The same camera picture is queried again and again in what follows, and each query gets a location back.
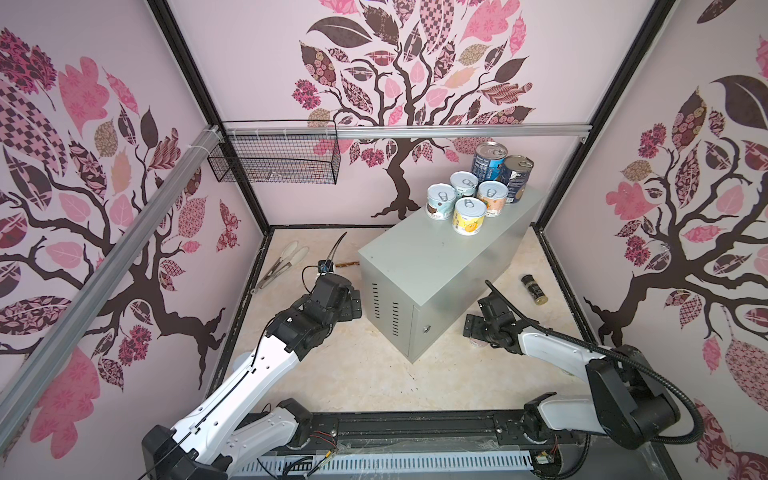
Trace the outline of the yellow label white-lid can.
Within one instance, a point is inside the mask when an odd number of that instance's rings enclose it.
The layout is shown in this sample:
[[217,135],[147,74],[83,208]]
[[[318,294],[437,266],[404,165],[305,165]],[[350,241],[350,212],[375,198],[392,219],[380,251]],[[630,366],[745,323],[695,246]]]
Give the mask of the yellow label white-lid can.
[[472,236],[481,229],[486,214],[483,201],[473,197],[463,197],[454,205],[452,226],[456,233]]

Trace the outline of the orange label white-lid can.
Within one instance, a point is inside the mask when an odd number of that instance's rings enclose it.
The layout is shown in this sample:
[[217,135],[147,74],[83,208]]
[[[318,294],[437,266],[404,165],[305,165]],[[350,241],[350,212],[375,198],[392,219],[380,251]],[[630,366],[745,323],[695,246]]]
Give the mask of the orange label white-lid can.
[[506,205],[508,187],[498,181],[481,182],[476,191],[476,198],[485,204],[486,217],[496,217]]

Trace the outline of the light blue white-lid can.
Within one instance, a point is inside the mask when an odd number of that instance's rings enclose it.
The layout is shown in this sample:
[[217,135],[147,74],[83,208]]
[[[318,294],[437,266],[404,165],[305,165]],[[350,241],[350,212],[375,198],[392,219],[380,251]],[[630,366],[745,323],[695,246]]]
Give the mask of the light blue white-lid can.
[[438,183],[427,189],[426,213],[433,220],[448,220],[457,199],[456,190],[449,184]]

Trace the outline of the teal label white-lid can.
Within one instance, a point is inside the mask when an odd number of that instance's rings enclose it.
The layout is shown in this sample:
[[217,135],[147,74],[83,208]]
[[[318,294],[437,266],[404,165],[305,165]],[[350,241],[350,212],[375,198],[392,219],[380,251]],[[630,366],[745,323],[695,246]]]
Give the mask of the teal label white-lid can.
[[479,184],[478,178],[468,171],[457,171],[450,176],[450,184],[458,198],[474,197]]

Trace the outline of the dark grey tin can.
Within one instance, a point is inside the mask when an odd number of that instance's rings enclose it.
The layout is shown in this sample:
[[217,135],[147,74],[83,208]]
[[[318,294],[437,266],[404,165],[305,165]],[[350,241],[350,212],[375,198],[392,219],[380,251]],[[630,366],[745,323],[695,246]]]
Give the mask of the dark grey tin can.
[[499,181],[507,186],[508,204],[522,199],[533,168],[534,162],[523,155],[510,155],[504,160]]

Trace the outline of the blue label tin can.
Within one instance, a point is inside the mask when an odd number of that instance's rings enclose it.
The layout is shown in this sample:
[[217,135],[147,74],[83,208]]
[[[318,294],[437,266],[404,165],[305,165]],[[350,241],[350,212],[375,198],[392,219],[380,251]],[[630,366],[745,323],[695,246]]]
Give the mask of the blue label tin can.
[[507,148],[496,141],[480,143],[475,149],[471,173],[479,182],[495,181],[508,157]]

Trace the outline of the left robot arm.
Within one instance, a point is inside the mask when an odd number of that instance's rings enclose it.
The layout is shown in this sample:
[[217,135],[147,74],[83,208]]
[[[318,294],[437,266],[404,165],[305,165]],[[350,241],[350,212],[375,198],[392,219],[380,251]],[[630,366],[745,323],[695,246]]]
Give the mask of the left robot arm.
[[254,350],[201,405],[171,428],[142,440],[146,479],[228,479],[245,464],[308,437],[311,413],[293,399],[257,420],[243,421],[274,384],[330,336],[339,322],[362,316],[361,296],[335,273],[266,325]]

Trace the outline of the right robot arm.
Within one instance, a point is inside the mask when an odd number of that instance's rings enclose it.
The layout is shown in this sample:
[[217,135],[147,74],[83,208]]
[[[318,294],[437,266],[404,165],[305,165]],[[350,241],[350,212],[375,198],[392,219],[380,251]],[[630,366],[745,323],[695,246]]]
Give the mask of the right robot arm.
[[637,348],[606,349],[546,328],[497,292],[478,305],[480,314],[465,318],[464,337],[542,360],[589,387],[586,395],[549,392],[527,402],[522,429],[529,440],[543,443],[573,431],[635,450],[649,442],[686,445],[703,438],[705,422],[695,402]]

